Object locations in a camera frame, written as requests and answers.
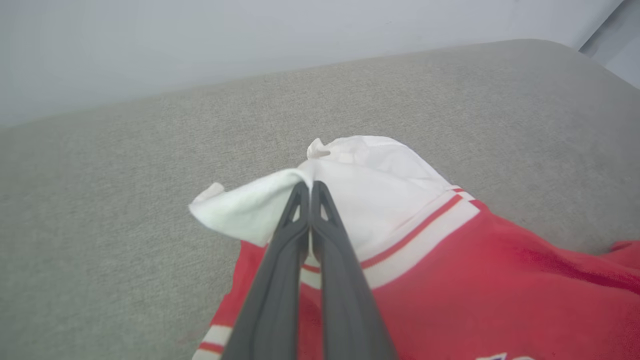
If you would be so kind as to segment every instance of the white stripe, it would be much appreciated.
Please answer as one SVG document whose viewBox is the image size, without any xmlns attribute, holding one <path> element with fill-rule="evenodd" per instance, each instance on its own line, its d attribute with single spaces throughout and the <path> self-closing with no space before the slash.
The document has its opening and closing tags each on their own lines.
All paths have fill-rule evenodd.
<svg viewBox="0 0 640 360">
<path fill-rule="evenodd" d="M 193 354 L 191 360 L 220 360 L 220 354 L 217 352 L 198 349 L 196 350 L 196 353 Z"/>
<path fill-rule="evenodd" d="M 480 210 L 461 200 L 430 223 L 418 236 L 384 261 L 364 270 L 371 288 L 387 284 L 409 271 L 436 245 L 476 216 Z"/>
<path fill-rule="evenodd" d="M 225 346 L 231 336 L 232 328 L 223 325 L 212 325 L 207 334 L 202 339 L 203 343 L 212 343 L 220 346 Z"/>
<path fill-rule="evenodd" d="M 468 192 L 459 192 L 458 195 L 462 196 L 462 199 L 465 199 L 466 201 L 471 201 L 476 199 L 475 197 L 471 196 L 471 194 L 469 194 Z"/>
<path fill-rule="evenodd" d="M 373 244 L 373 246 L 364 245 L 355 249 L 356 257 L 360 262 L 363 262 L 391 248 L 397 242 L 401 241 L 407 234 L 418 227 L 418 225 L 420 225 L 424 221 L 424 219 L 438 211 L 442 206 L 444 206 L 444 204 L 447 204 L 447 202 L 457 194 L 458 193 L 454 192 L 453 190 L 449 190 L 443 193 L 437 199 L 427 204 L 413 218 L 409 219 L 400 228 L 395 230 L 385 241 Z"/>
<path fill-rule="evenodd" d="M 317 272 L 311 272 L 305 268 L 300 269 L 300 281 L 314 289 L 319 289 L 322 286 L 320 274 Z"/>
</svg>

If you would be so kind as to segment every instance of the couch cushion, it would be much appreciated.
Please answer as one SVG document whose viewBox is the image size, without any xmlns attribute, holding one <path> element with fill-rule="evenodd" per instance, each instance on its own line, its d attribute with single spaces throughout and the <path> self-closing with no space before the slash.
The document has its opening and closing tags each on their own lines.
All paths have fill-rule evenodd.
<svg viewBox="0 0 640 360">
<path fill-rule="evenodd" d="M 187 203 L 349 135 L 406 143 L 560 247 L 640 236 L 640 92 L 569 48 L 514 40 L 259 76 L 0 133 L 0 354 L 189 359 L 239 244 Z"/>
</svg>

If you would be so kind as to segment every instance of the red fabric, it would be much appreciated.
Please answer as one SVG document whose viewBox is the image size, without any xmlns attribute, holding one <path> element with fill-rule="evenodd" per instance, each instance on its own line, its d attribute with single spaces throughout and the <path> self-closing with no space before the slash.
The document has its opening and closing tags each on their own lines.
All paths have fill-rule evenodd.
<svg viewBox="0 0 640 360">
<path fill-rule="evenodd" d="M 472 203 L 480 214 L 373 290 L 401 359 L 640 359 L 639 242 L 562 250 Z M 263 255 L 243 242 L 212 324 L 233 325 Z M 321 333 L 320 292 L 303 284 L 299 359 L 322 359 Z"/>
</svg>

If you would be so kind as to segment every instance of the red stripe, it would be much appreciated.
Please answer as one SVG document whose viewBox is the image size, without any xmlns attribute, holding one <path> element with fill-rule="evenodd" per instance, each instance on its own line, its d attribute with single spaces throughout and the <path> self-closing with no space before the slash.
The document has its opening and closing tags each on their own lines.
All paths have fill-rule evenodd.
<svg viewBox="0 0 640 360">
<path fill-rule="evenodd" d="M 221 355 L 222 355 L 222 352 L 225 350 L 225 347 L 222 345 L 205 343 L 205 342 L 200 343 L 200 346 L 198 348 L 200 350 L 211 351 Z"/>
<path fill-rule="evenodd" d="M 447 210 L 451 209 L 460 200 L 462 200 L 462 196 L 460 195 L 455 195 L 454 197 L 452 197 L 451 200 L 447 201 L 447 203 L 441 206 L 440 209 L 437 209 L 433 214 L 424 219 L 424 221 L 422 221 L 420 225 L 418 225 L 414 230 L 408 233 L 402 240 L 395 243 L 389 249 L 374 256 L 373 258 L 361 262 L 360 265 L 362 266 L 362 268 L 369 268 L 393 255 L 396 251 L 403 248 L 406 244 L 408 244 L 411 240 L 418 236 L 418 234 L 420 234 L 425 227 L 436 220 L 440 215 L 444 214 Z"/>
<path fill-rule="evenodd" d="M 307 271 L 311 271 L 311 272 L 315 272 L 316 274 L 320 274 L 320 268 L 316 268 L 315 266 L 302 264 L 302 268 L 307 270 Z"/>
</svg>

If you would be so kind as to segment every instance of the striped trim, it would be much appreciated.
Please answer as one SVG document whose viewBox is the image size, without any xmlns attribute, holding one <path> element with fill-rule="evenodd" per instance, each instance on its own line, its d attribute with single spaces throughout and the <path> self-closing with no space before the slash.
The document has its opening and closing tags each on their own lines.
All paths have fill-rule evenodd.
<svg viewBox="0 0 640 360">
<path fill-rule="evenodd" d="M 317 272 L 309 271 L 304 266 L 300 270 L 300 281 L 309 285 L 314 289 L 320 289 L 322 287 L 322 278 L 320 278 L 320 269 Z"/>
<path fill-rule="evenodd" d="M 447 202 L 446 209 L 436 217 L 414 239 L 406 242 L 379 263 L 364 269 L 371 288 L 377 288 L 397 279 L 420 262 L 447 236 L 466 224 L 480 210 L 467 201 Z"/>
<path fill-rule="evenodd" d="M 376 288 L 397 279 L 447 236 L 476 216 L 480 210 L 469 203 L 471 200 L 475 198 L 459 186 L 453 186 L 398 230 L 397 233 L 405 234 L 402 238 L 394 239 L 391 236 L 388 240 L 391 245 L 383 252 L 358 249 L 358 258 L 365 259 L 360 264 L 369 286 Z M 302 266 L 300 280 L 311 288 L 320 289 L 320 268 L 310 265 L 310 262 L 306 261 Z"/>
<path fill-rule="evenodd" d="M 302 268 L 305 269 L 308 272 L 315 272 L 316 274 L 320 274 L 320 268 L 318 268 L 318 267 L 307 265 L 307 264 L 302 264 Z"/>
<path fill-rule="evenodd" d="M 218 360 L 232 330 L 229 326 L 211 325 L 191 360 Z"/>
<path fill-rule="evenodd" d="M 447 210 L 451 209 L 460 200 L 462 200 L 462 197 L 460 197 L 459 195 L 452 197 L 440 209 L 436 210 L 434 213 L 432 213 L 426 219 L 424 219 L 424 221 L 422 221 L 420 225 L 418 225 L 415 229 L 413 229 L 410 233 L 408 233 L 402 240 L 395 243 L 389 249 L 374 256 L 373 258 L 361 262 L 360 265 L 362 266 L 362 268 L 366 269 L 366 268 L 372 267 L 388 259 L 391 255 L 393 255 L 395 252 L 397 252 L 398 250 L 403 248 L 406 244 L 408 244 L 410 241 L 412 241 L 416 236 L 418 236 L 418 234 L 420 234 L 424 230 L 424 228 L 426 228 L 429 224 L 431 224 L 434 220 L 436 220 L 440 215 L 444 214 Z"/>
<path fill-rule="evenodd" d="M 219 352 L 211 352 L 199 348 L 198 350 L 196 350 L 195 354 L 193 354 L 191 360 L 220 360 L 220 354 L 221 353 Z"/>
<path fill-rule="evenodd" d="M 229 326 L 224 325 L 211 325 L 209 331 L 202 339 L 203 343 L 211 343 L 217 344 L 224 347 L 229 340 L 229 336 L 231 336 L 231 330 L 233 330 Z"/>
</svg>

